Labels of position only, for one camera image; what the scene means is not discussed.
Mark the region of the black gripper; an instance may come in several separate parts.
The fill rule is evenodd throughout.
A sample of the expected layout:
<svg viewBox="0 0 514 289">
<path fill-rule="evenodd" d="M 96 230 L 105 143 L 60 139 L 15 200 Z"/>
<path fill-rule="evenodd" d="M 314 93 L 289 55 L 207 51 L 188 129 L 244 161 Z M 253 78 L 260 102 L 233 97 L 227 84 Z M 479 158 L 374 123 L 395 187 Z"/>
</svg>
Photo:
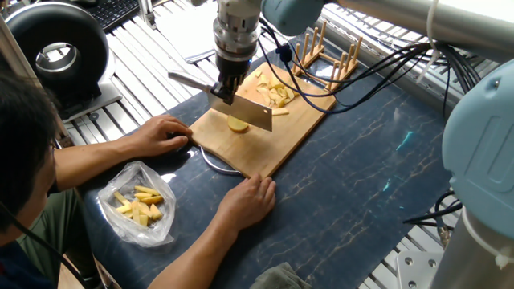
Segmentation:
<svg viewBox="0 0 514 289">
<path fill-rule="evenodd" d="M 222 99 L 226 104 L 232 104 L 239 87 L 243 83 L 257 49 L 257 38 L 214 39 L 216 65 L 219 70 L 218 81 L 210 92 Z"/>
</svg>

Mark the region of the person's right hand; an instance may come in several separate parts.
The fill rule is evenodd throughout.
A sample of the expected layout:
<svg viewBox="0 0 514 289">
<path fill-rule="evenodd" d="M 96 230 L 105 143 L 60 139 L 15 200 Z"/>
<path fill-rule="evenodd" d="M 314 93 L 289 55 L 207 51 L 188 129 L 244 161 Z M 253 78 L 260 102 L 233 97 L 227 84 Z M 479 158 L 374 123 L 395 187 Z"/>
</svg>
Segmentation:
<svg viewBox="0 0 514 289">
<path fill-rule="evenodd" d="M 228 191 L 210 224 L 217 230 L 237 234 L 263 220 L 274 208 L 276 183 L 255 175 Z"/>
</svg>

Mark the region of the person's left hand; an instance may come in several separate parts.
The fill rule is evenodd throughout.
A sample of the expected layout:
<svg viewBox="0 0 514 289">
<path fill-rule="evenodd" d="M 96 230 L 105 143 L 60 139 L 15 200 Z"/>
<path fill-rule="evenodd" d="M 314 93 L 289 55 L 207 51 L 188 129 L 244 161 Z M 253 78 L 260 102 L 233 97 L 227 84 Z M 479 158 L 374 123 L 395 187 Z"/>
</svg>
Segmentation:
<svg viewBox="0 0 514 289">
<path fill-rule="evenodd" d="M 170 115 L 155 116 L 126 137 L 133 157 L 154 157 L 185 146 L 192 130 Z"/>
</svg>

